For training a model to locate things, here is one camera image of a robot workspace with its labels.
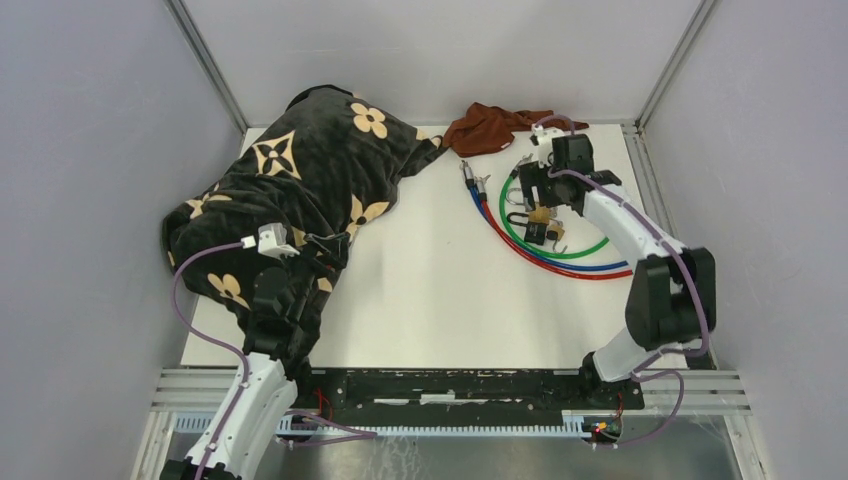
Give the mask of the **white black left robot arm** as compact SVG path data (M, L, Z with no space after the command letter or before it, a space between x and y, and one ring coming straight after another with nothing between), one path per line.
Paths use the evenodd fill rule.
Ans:
M237 348L191 327L196 337L235 354L240 362L220 407L200 440L181 460L168 460L163 479L251 479L263 446L276 432L291 406L313 397L313 378L298 369L306 359L301 317L318 277L343 270L351 236L307 234L300 248L287 244L280 223L259 228L254 235L210 247L188 257L175 271L181 278L195 261L228 250L254 250L274 260L253 281L253 302L244 344Z

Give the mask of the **black padlock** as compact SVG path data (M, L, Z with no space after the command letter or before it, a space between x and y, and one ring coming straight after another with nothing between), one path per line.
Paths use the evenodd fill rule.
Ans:
M523 241L525 243L538 246L543 246L546 243L548 225L529 223L527 213L522 212L508 213L506 218L510 225L524 228Z

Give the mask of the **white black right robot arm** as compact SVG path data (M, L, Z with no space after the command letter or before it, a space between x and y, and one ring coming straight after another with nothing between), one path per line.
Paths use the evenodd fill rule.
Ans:
M569 207L609 239L632 272L625 325L589 355L590 373L577 382L580 400L602 408L617 396L617 381L662 356L707 354L716 326L711 252L687 247L641 212L617 175L595 168L587 135L537 128L530 141L536 151L518 166L526 204Z

